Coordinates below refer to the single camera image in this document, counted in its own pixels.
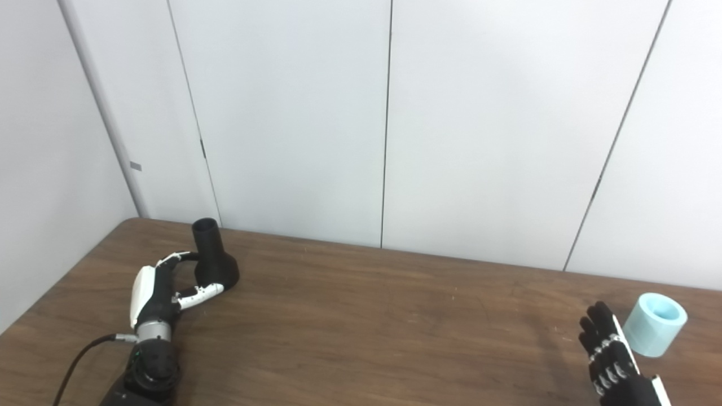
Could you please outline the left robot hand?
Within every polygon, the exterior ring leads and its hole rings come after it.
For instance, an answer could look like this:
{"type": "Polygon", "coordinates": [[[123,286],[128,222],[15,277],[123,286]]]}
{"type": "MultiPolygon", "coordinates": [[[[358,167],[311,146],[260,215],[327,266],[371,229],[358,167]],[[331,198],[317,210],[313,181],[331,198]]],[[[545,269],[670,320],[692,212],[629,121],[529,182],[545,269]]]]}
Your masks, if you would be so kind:
{"type": "Polygon", "coordinates": [[[199,260],[191,251],[169,254],[154,266],[139,270],[133,285],[130,305],[130,327],[134,330],[145,322],[172,323],[181,311],[198,306],[224,292],[224,285],[197,285],[185,292],[174,290],[174,270],[181,262],[199,260]]]}

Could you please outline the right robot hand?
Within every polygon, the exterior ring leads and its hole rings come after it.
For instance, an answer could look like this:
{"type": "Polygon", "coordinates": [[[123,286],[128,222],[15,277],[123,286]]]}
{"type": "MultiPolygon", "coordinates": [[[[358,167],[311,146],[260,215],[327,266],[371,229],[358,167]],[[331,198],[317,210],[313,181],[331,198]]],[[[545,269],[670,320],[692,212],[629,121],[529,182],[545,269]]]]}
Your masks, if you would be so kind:
{"type": "Polygon", "coordinates": [[[588,356],[590,382],[601,405],[670,405],[660,376],[640,373],[614,312],[603,301],[586,309],[579,342],[588,356]]]}

